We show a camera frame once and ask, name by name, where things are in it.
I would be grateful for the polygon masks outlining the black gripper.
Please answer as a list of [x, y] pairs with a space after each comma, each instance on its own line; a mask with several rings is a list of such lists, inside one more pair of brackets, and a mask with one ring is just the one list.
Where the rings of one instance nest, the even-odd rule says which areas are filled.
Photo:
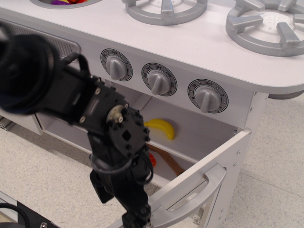
[[126, 209], [122, 215], [124, 228], [151, 228], [151, 207], [144, 185], [153, 177], [153, 166], [145, 152], [140, 152], [115, 171], [105, 170], [105, 164], [90, 155], [90, 180], [100, 201], [105, 204], [116, 198]]

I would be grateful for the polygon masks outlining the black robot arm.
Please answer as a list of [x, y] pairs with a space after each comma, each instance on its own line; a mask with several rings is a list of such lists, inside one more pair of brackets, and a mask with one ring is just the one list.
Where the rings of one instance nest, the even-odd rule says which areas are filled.
[[87, 130], [91, 183], [102, 203], [116, 198], [125, 228], [150, 224], [144, 191], [153, 178], [149, 130], [139, 111], [113, 87], [92, 77], [87, 59], [64, 59], [38, 35], [11, 35], [0, 26], [0, 106], [13, 114], [41, 112]]

